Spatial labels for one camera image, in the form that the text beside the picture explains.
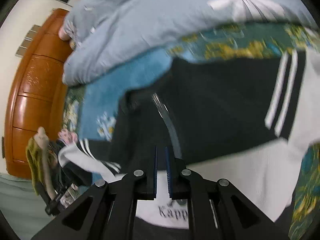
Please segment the folded green beige clothes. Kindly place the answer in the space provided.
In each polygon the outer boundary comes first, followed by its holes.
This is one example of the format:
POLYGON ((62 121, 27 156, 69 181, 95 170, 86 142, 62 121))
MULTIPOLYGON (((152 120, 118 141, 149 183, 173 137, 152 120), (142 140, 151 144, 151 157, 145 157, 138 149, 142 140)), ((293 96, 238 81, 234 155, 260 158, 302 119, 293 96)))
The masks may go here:
POLYGON ((39 127, 37 133, 31 137, 25 149, 25 155, 31 171, 31 181, 34 191, 37 195, 40 194, 36 188, 38 183, 44 186, 50 200, 53 200, 57 193, 52 183, 52 166, 57 164, 57 157, 50 157, 49 138, 43 127, 39 127))

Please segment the pink pillow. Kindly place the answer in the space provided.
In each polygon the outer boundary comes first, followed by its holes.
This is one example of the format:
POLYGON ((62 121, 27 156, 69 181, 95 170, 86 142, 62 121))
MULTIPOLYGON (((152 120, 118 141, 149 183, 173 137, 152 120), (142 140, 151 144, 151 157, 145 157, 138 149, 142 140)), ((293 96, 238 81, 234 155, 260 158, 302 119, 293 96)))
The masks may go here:
POLYGON ((65 41, 65 42, 69 42, 69 46, 71 47, 72 50, 75 49, 75 43, 74 41, 71 39, 71 37, 64 31, 64 28, 61 27, 59 29, 59 33, 58 36, 61 40, 65 41))

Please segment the black white fleece jacket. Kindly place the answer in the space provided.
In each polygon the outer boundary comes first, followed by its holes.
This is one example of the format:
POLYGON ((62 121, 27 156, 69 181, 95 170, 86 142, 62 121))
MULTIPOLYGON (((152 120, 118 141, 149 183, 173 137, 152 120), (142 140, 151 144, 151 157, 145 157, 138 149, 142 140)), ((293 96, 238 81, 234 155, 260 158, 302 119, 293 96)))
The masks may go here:
POLYGON ((123 96, 111 126, 110 141, 81 139, 58 160, 113 182, 158 156, 158 194, 138 202, 134 239, 189 238, 188 204, 168 194, 167 150, 205 179, 228 179, 286 233, 302 159, 319 140, 319 53, 176 58, 154 84, 123 96))

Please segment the wall switch panels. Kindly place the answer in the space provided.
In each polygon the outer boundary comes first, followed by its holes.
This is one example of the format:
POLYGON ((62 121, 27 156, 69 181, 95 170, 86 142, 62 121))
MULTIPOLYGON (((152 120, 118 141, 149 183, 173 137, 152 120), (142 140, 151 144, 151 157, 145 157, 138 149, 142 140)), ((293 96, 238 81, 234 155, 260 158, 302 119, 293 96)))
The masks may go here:
POLYGON ((36 36, 37 32, 40 30, 39 25, 33 25, 32 28, 27 32, 25 35, 22 43, 18 47, 15 56, 22 58, 25 55, 28 47, 30 46, 31 42, 33 41, 34 37, 36 36))

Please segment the teal floral bed sheet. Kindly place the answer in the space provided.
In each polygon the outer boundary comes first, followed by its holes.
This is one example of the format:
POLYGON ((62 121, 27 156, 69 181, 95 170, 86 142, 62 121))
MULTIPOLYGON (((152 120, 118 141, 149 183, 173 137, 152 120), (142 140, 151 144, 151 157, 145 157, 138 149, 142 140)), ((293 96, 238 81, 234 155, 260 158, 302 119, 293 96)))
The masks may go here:
MULTIPOLYGON (((191 62, 240 57, 267 59, 293 49, 319 49, 319 34, 292 23, 231 24, 152 49, 88 85, 68 90, 63 127, 100 143, 111 140, 120 97, 151 84, 176 56, 191 62)), ((306 239, 319 228, 319 144, 302 156, 274 146, 193 164, 203 178, 229 179, 290 239, 306 239)))

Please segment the grey floral duvet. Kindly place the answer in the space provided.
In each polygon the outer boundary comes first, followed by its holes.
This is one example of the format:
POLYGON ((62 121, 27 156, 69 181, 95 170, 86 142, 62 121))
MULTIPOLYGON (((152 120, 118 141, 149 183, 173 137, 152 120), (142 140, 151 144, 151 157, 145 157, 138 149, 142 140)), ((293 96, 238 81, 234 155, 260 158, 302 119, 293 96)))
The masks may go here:
POLYGON ((302 0, 80 0, 63 33, 75 42, 63 83, 89 83, 111 68, 182 36, 224 23, 297 22, 316 27, 302 0))

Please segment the wooden headboard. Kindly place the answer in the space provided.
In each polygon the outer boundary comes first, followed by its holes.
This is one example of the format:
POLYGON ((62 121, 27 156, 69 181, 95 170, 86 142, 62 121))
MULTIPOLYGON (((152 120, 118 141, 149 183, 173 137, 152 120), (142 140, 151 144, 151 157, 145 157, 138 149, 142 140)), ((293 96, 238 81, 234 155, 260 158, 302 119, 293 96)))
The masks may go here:
POLYGON ((58 32, 67 15, 56 9, 37 31, 17 69, 9 94, 4 126, 4 154, 8 174, 30 179, 25 149, 43 127, 51 141, 62 128, 67 86, 63 64, 72 50, 58 32))

